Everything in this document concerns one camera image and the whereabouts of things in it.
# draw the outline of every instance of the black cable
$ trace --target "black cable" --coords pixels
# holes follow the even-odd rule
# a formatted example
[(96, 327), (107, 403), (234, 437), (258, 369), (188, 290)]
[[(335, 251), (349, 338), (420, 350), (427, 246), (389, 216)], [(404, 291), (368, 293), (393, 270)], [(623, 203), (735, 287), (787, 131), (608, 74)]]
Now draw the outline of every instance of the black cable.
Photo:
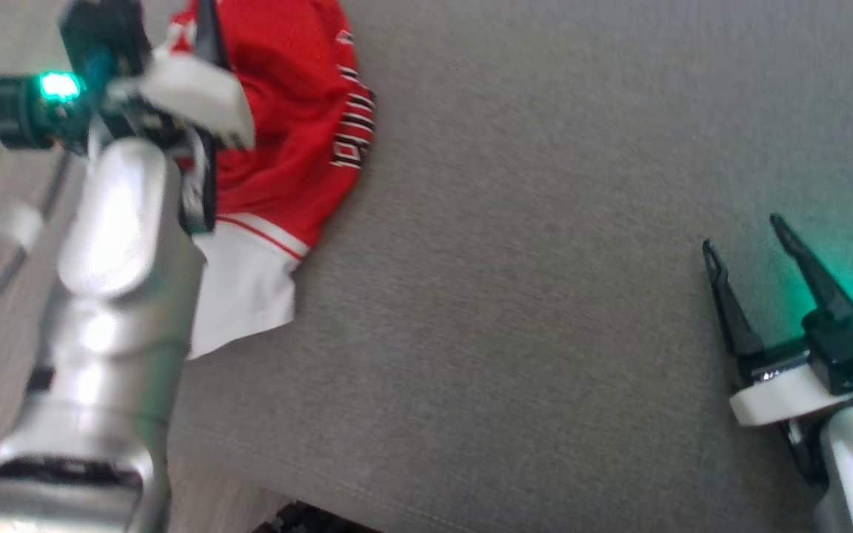
[[(41, 219), (47, 222), (51, 216), (52, 210), (55, 209), (55, 204), (58, 203), (58, 195), (61, 193), (61, 187), (64, 186), (64, 180), (67, 178), (68, 165), (71, 162), (71, 154), (68, 151), (61, 153), (58, 158), (58, 163), (55, 165), (55, 171), (51, 175), (51, 182), (48, 183), (48, 189), (45, 191), (44, 200), (41, 202)], [(28, 253), (25, 249), (19, 249), (15, 255), (9, 260), (6, 269), (0, 274), (0, 297), (4, 294), (9, 285), (21, 271), (28, 258)]]

